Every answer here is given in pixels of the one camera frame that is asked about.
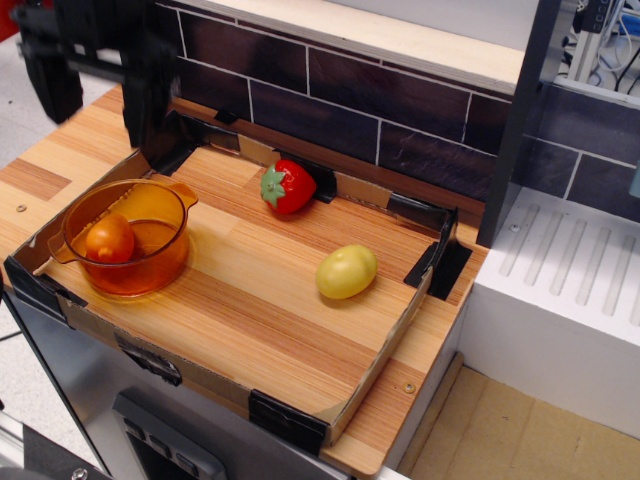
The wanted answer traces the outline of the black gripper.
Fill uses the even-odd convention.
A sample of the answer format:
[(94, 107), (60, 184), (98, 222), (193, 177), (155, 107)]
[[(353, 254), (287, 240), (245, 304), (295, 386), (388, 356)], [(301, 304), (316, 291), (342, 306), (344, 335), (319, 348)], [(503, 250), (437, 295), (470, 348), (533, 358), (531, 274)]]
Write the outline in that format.
[(153, 24), (152, 1), (26, 1), (11, 11), (20, 52), (46, 115), (56, 124), (83, 105), (79, 73), (68, 61), (92, 65), (112, 50), (125, 67), (123, 119), (132, 147), (143, 146), (166, 116), (175, 48)]

